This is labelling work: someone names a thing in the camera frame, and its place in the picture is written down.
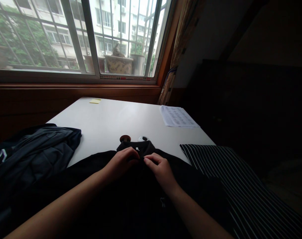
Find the collar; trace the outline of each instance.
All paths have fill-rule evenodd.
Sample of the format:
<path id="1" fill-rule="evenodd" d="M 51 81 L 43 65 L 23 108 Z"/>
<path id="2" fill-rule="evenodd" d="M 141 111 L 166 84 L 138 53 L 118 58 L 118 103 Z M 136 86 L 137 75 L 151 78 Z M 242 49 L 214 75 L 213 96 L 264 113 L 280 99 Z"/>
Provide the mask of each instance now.
<path id="1" fill-rule="evenodd" d="M 122 142 L 117 148 L 117 152 L 129 147 L 134 148 L 139 153 L 140 157 L 152 154 L 155 151 L 155 147 L 151 141 L 148 140 L 142 142 Z"/>

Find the curtain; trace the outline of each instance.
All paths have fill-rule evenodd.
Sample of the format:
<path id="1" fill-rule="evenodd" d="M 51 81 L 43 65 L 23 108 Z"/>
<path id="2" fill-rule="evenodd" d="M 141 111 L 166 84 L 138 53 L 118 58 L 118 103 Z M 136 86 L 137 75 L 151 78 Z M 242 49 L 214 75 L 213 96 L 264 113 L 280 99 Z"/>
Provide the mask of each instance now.
<path id="1" fill-rule="evenodd" d="M 205 2 L 205 0 L 184 0 L 176 30 L 171 69 L 166 76 L 161 95 L 157 102 L 158 105 L 167 105 L 170 99 L 178 63 L 181 55 L 186 51 L 186 45 L 196 28 L 199 16 L 203 12 Z"/>

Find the flower pot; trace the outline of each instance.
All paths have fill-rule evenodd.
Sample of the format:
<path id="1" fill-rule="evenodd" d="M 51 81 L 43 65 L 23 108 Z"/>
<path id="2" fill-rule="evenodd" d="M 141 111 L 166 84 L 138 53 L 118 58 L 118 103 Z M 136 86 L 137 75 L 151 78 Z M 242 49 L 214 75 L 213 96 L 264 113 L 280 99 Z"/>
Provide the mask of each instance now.
<path id="1" fill-rule="evenodd" d="M 88 71 L 89 72 L 94 72 L 94 67 L 93 67 L 93 62 L 92 62 L 92 57 L 84 55 L 85 61 L 87 63 Z M 99 63 L 99 70 L 100 73 L 105 73 L 104 70 L 104 58 L 103 57 L 98 57 L 98 63 Z"/>
<path id="2" fill-rule="evenodd" d="M 133 59 L 132 74 L 133 75 L 139 75 L 139 76 L 144 75 L 142 73 L 142 71 L 143 71 L 143 66 L 144 66 L 144 62 L 145 62 L 145 56 L 137 55 L 137 54 L 131 54 L 130 57 Z"/>
<path id="3" fill-rule="evenodd" d="M 133 59 L 117 56 L 104 55 L 109 73 L 132 74 Z"/>

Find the tree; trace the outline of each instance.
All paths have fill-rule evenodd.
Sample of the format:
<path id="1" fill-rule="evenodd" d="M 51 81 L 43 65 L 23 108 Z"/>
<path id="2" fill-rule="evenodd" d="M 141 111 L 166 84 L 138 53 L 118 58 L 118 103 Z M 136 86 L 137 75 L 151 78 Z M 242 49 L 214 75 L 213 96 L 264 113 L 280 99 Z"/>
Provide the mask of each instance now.
<path id="1" fill-rule="evenodd" d="M 139 43 L 142 43 L 143 40 L 141 40 L 139 37 L 138 37 L 138 40 L 137 42 Z M 131 43 L 131 51 L 130 51 L 130 54 L 137 54 L 137 55 L 142 55 L 142 45 L 140 44 L 135 44 L 135 43 Z"/>
<path id="2" fill-rule="evenodd" d="M 152 74 L 153 71 L 154 61 L 155 61 L 155 54 L 152 55 L 151 64 L 150 64 L 150 74 Z"/>
<path id="3" fill-rule="evenodd" d="M 8 12 L 19 13 L 17 9 L 9 6 L 5 6 L 4 10 Z M 10 19 L 36 66 L 46 66 L 45 62 L 41 57 L 42 54 L 49 67 L 60 67 L 54 58 L 53 52 L 51 50 L 51 45 L 48 43 L 45 33 L 42 30 L 39 22 L 33 20 L 27 20 L 27 23 L 38 43 L 41 52 L 39 52 L 37 45 L 34 42 L 33 37 L 30 34 L 28 27 L 25 21 L 23 20 L 23 18 L 10 16 Z M 0 31 L 2 32 L 4 38 L 7 40 L 13 52 L 17 55 L 17 58 L 20 60 L 21 64 L 33 65 L 26 51 L 22 47 L 18 36 L 15 34 L 9 22 L 2 14 L 0 14 Z M 7 47 L 1 35 L 0 35 L 0 46 Z M 56 58 L 58 58 L 58 53 L 56 52 L 56 50 L 53 49 L 53 51 Z M 6 57 L 10 64 L 19 64 L 15 56 L 9 50 L 6 52 Z"/>

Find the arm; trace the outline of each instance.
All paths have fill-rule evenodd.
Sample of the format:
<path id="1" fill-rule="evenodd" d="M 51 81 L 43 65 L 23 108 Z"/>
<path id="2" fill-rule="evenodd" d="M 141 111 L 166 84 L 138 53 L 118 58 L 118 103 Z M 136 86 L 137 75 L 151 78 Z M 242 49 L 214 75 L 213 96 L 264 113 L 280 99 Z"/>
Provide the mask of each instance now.
<path id="1" fill-rule="evenodd" d="M 173 202 L 193 238 L 232 238 L 176 182 L 169 162 L 156 153 L 144 157 L 157 181 Z"/>
<path id="2" fill-rule="evenodd" d="M 127 161 L 129 156 L 139 158 L 132 148 L 116 153 L 100 171 L 53 201 L 39 211 L 6 238 L 54 238 L 61 233 L 88 205 L 93 197 L 110 182 L 122 176 L 137 160 Z"/>

